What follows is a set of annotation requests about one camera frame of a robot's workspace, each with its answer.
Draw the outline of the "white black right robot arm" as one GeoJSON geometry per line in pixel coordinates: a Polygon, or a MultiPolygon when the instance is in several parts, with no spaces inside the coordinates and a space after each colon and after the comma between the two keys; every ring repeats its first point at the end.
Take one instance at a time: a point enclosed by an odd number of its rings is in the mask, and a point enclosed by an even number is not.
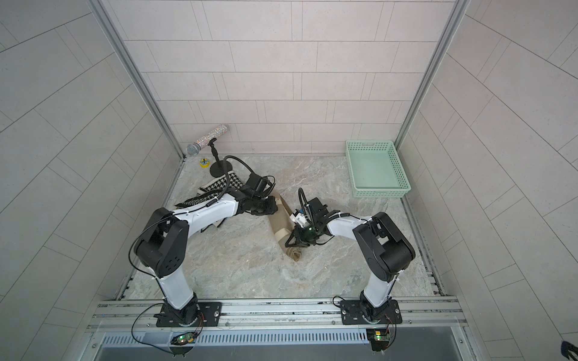
{"type": "Polygon", "coordinates": [[[328,211],[317,198],[301,200],[300,204],[301,209],[294,214],[294,230],[285,246],[319,246],[323,235],[356,241],[371,271],[360,295],[361,310],[368,320],[382,317],[399,274],[415,259],[415,250],[406,236],[385,212],[364,219],[348,212],[328,211]]]}

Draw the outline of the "mint green plastic basket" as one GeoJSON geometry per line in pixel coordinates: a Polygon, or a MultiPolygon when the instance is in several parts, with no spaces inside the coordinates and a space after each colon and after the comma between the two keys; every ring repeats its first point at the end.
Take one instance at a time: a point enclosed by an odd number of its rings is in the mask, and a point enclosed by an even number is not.
{"type": "Polygon", "coordinates": [[[355,198],[403,198],[411,186],[393,141],[348,140],[346,159],[355,198]]]}

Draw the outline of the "black white houndstooth scarf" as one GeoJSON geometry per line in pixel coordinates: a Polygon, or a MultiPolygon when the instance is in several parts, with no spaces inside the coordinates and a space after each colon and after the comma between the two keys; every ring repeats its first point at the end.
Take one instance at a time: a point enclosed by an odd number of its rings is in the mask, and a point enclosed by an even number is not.
{"type": "Polygon", "coordinates": [[[238,188],[242,183],[233,172],[210,183],[201,193],[176,205],[164,226],[176,228],[187,237],[200,232],[212,224],[242,214],[247,196],[238,188]]]}

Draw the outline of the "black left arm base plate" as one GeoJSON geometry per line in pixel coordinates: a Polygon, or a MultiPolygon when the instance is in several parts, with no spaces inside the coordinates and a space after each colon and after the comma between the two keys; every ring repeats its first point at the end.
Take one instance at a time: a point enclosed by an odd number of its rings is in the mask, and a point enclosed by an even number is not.
{"type": "Polygon", "coordinates": [[[221,302],[194,302],[186,305],[182,310],[176,310],[164,304],[161,310],[154,315],[157,327],[214,327],[218,326],[221,302]]]}

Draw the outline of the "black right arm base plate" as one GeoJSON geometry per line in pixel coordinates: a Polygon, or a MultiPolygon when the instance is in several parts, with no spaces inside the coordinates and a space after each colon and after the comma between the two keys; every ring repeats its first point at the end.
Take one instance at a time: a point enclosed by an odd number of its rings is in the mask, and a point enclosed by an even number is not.
{"type": "Polygon", "coordinates": [[[397,300],[389,299],[379,308],[361,300],[342,300],[339,302],[341,318],[344,325],[369,325],[403,323],[397,300]]]}

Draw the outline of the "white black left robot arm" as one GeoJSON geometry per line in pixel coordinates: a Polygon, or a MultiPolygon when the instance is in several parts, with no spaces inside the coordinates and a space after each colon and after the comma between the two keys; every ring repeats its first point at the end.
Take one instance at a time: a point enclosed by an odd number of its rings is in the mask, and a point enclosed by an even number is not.
{"type": "Polygon", "coordinates": [[[240,187],[231,184],[225,175],[225,185],[200,196],[203,202],[169,211],[157,209],[141,235],[135,240],[132,252],[159,284],[163,296],[164,313],[175,323],[190,325],[197,317],[197,295],[185,279],[182,264],[185,260],[188,239],[193,234],[226,218],[249,213],[268,216],[278,207],[272,191],[275,178],[251,173],[240,187]]]}

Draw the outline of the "brown beige plaid scarf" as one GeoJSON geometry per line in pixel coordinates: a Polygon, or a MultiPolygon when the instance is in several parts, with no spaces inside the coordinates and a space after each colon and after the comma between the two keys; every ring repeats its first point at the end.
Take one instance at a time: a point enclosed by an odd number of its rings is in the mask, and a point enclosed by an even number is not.
{"type": "Polygon", "coordinates": [[[268,216],[274,238],[283,253],[293,261],[298,262],[301,259],[302,251],[299,248],[287,248],[285,246],[295,227],[295,223],[290,219],[291,210],[278,192],[273,191],[271,195],[275,197],[275,204],[278,208],[275,214],[268,216]]]}

